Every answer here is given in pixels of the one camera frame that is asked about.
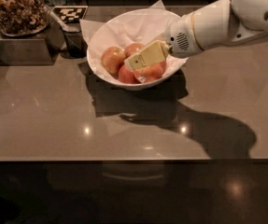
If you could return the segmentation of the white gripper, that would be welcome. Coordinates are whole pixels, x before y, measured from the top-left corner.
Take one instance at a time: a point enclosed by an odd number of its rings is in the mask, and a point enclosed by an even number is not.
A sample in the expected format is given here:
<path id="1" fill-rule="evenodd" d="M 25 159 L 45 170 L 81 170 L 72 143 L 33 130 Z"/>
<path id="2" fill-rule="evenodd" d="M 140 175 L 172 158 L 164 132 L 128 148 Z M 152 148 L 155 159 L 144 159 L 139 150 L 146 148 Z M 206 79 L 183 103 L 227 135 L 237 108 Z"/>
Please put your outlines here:
<path id="1" fill-rule="evenodd" d="M 197 41 L 193 13 L 172 21 L 163 34 L 165 41 L 156 40 L 124 60 L 131 70 L 141 69 L 166 60 L 169 53 L 177 58 L 187 58 L 203 52 Z"/>

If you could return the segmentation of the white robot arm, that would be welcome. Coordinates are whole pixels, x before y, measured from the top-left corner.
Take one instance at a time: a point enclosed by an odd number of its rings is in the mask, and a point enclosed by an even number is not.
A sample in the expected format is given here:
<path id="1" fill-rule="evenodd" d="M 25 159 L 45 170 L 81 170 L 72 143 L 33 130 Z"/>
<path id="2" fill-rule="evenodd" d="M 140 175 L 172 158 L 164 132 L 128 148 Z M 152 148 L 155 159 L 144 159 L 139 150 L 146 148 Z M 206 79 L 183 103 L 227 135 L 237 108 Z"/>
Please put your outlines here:
<path id="1" fill-rule="evenodd" d="M 268 39 L 268 0 L 218 0 L 172 21 L 166 30 L 125 60 L 133 70 L 168 56 L 187 58 L 219 46 Z"/>

